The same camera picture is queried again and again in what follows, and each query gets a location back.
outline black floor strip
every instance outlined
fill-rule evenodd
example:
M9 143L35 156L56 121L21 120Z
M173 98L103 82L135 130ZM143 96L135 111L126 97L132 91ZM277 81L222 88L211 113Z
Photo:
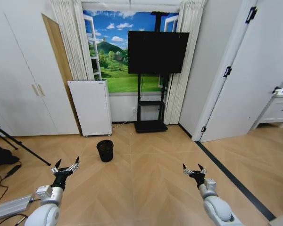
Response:
M189 138L192 138L192 135L180 123L178 125L189 136Z
M221 171L236 185L236 187L254 204L254 206L269 220L275 219L275 215L257 199L200 141L196 144L205 154L221 169Z

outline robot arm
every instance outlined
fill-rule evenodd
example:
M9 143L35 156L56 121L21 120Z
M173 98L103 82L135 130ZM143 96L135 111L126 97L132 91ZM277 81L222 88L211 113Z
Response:
M61 159L51 168L56 177L52 185L38 188L36 194L41 198L41 206L37 208L26 220L25 226L55 226L60 215L59 206L62 202L63 191L68 176L79 168L79 157L68 168L60 168Z
M241 221L232 212L227 202L218 197L215 192L216 182L213 179L205 179L206 170L199 165L199 170L189 170L183 164L183 173L194 178L197 188L204 201L203 206L216 226L243 226Z

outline herringbone floor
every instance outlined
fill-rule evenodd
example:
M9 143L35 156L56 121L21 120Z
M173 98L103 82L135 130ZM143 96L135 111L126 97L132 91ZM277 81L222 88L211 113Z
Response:
M54 164L63 166L80 156L80 168L69 177L63 194L60 226L212 226L203 209L196 182L183 174L182 163L207 170L217 182L218 194L246 226L264 226L267 220L219 168L179 128L163 133L136 134L133 124L113 129L110 137L79 135L19 137L19 140ZM103 163L96 144L114 143L114 159ZM4 147L9 146L0 140ZM14 151L23 166L3 184L9 190L2 202L31 194L51 184L50 168L24 150ZM5 175L12 166L0 166ZM38 203L32 203L30 214ZM14 225L20 217L6 224Z
M276 217L283 214L283 129L261 124L247 135L203 145Z

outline black tv screen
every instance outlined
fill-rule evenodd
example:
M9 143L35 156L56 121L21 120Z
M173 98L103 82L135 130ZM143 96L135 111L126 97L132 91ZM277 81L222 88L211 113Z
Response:
M180 73L189 33L128 31L129 73Z

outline curtain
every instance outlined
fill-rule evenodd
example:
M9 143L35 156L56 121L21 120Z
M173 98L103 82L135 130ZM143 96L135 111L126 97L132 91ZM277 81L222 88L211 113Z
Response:
M190 35L183 60L182 71L181 73L172 74L169 79L164 118L164 123L167 125L177 124L179 122L204 4L205 0L184 0L180 4L176 31L189 32Z
M50 1L60 27L73 80L94 80L81 1Z

